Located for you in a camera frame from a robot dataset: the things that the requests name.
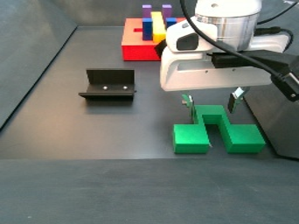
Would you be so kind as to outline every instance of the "blue block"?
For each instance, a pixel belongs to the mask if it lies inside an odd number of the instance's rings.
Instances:
[[[153,40],[153,20],[149,17],[143,18],[143,40]]]
[[[176,18],[175,17],[168,17],[165,19],[165,28],[168,28],[171,25],[176,24]]]

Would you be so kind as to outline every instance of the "green bridge block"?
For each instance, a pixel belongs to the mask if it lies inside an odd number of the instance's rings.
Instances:
[[[207,152],[209,139],[205,124],[219,126],[228,153],[259,153],[266,146],[258,126],[255,124],[231,124],[222,105],[193,106],[192,120],[193,124],[173,126],[173,151],[176,153]]]

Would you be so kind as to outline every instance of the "gray wall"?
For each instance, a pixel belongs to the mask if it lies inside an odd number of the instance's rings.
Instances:
[[[163,4],[172,5],[172,14],[181,17],[179,0],[136,1],[136,0],[52,0],[79,25],[116,25],[123,26],[125,18],[140,18],[143,4],[151,4],[153,10],[160,11]],[[196,0],[187,0],[185,5],[191,13]]]
[[[0,129],[76,24],[47,0],[0,0]]]

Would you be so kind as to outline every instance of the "black cable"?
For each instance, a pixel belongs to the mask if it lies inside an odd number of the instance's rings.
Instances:
[[[294,35],[294,33],[292,33],[290,30],[287,30],[287,29],[280,29],[280,32],[286,32],[286,33],[288,34],[288,36],[290,36],[288,43],[287,43],[287,45],[286,45],[286,47],[284,47],[284,50],[287,50],[287,49],[290,48],[291,44],[294,43],[295,35]]]
[[[274,75],[274,77],[279,80],[283,81],[283,75],[280,73],[278,73],[270,66],[267,66],[266,64],[263,64],[262,62],[259,62],[255,59],[251,59],[248,56],[243,55],[239,52],[234,52],[231,51],[228,48],[226,48],[223,45],[220,45],[216,41],[213,41],[205,34],[204,32],[201,32],[201,30],[197,28],[197,26],[193,24],[192,20],[191,20],[191,16],[188,14],[188,11],[185,9],[185,5],[184,5],[184,0],[180,0],[180,4],[181,4],[181,12],[183,15],[191,25],[191,28],[195,30],[195,32],[200,35],[200,37],[203,37],[208,43],[211,43],[213,46],[216,46],[222,51],[224,51],[226,53],[230,53],[231,55],[242,58],[243,60],[246,60],[250,65],[252,67],[258,67],[264,69],[271,75]]]
[[[275,18],[280,17],[286,12],[288,12],[295,6],[296,6],[298,2],[292,3],[280,13],[278,13],[274,17],[256,22],[258,25],[262,25],[270,21],[272,21]]]

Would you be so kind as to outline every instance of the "purple block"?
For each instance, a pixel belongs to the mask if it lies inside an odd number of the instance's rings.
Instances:
[[[171,18],[173,14],[173,7],[169,4],[163,5],[163,20]]]
[[[152,17],[151,12],[152,12],[152,5],[143,4],[143,18],[151,18]]]

